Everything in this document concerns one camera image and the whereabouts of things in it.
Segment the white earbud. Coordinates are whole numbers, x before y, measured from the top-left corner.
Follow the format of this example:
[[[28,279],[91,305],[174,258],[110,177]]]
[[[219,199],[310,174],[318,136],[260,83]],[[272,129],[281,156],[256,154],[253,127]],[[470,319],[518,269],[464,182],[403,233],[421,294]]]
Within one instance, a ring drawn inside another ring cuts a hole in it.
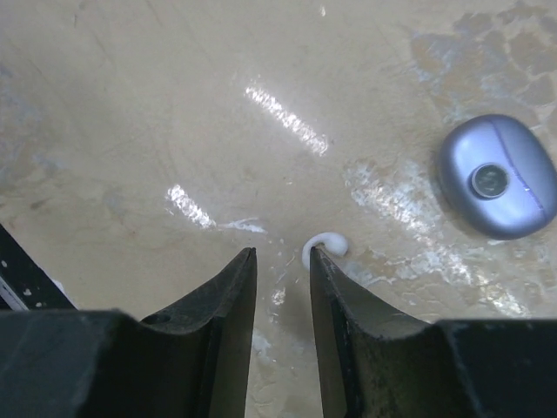
[[[349,249],[346,237],[340,233],[319,233],[306,241],[302,248],[301,259],[306,270],[310,270],[311,250],[315,246],[322,246],[332,255],[344,257]]]

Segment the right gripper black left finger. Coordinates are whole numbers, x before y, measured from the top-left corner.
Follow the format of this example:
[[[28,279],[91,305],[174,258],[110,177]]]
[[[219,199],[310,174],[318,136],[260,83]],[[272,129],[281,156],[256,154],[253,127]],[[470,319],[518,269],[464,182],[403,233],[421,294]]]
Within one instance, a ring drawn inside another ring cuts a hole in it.
[[[118,310],[1,316],[4,417],[241,417],[257,254],[142,320]]]

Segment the blue-grey earbud charging case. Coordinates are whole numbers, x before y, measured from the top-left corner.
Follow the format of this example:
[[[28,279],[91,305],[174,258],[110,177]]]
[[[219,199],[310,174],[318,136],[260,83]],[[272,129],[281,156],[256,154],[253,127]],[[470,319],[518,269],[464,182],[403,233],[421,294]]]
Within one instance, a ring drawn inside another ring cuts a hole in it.
[[[487,114],[458,125],[443,140],[437,167],[447,202],[492,239],[520,239],[556,218],[556,167],[516,118]]]

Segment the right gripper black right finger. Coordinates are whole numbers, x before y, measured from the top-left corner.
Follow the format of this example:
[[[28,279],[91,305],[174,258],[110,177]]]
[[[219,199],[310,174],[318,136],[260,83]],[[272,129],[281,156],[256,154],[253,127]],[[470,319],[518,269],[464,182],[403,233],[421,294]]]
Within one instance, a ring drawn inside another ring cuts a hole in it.
[[[311,251],[326,417],[553,417],[554,320],[440,320],[401,312]]]

